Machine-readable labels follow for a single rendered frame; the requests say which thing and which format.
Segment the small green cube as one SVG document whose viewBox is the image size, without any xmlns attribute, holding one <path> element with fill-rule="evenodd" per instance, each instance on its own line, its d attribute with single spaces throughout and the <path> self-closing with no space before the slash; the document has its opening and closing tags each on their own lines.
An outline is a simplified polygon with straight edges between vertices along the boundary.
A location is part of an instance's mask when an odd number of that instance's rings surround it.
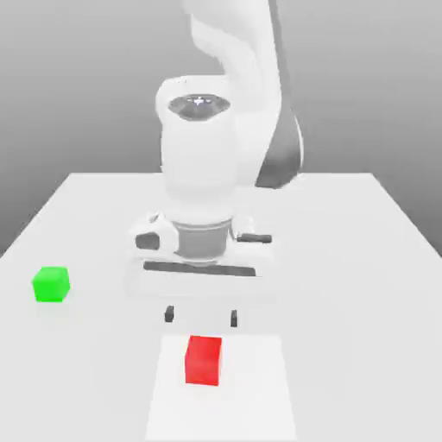
<svg viewBox="0 0 442 442">
<path fill-rule="evenodd" d="M 61 303 L 70 291 L 66 267 L 42 267 L 32 280 L 37 302 Z"/>
</svg>

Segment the small red cube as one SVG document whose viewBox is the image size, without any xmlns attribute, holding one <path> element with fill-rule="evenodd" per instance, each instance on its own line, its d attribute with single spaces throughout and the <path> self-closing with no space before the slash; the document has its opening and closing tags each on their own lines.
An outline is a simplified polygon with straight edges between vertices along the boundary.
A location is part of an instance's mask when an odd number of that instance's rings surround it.
<svg viewBox="0 0 442 442">
<path fill-rule="evenodd" d="M 191 335 L 185 354 L 185 380 L 188 384 L 218 386 L 222 338 Z"/>
</svg>

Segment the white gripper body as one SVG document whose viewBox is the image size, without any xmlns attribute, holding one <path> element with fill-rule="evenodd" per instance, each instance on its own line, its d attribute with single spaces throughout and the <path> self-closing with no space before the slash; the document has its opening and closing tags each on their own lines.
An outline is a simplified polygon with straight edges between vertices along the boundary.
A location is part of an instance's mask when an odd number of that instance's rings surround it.
<svg viewBox="0 0 442 442">
<path fill-rule="evenodd" d="M 207 267 L 192 273 L 180 272 L 171 261 L 161 261 L 154 269 L 145 269 L 148 260 L 127 259 L 123 265 L 123 285 L 133 298 L 219 298 L 257 297 L 268 291 L 279 272 L 279 261 L 258 249 L 228 251 L 214 264 L 215 274 Z"/>
</svg>

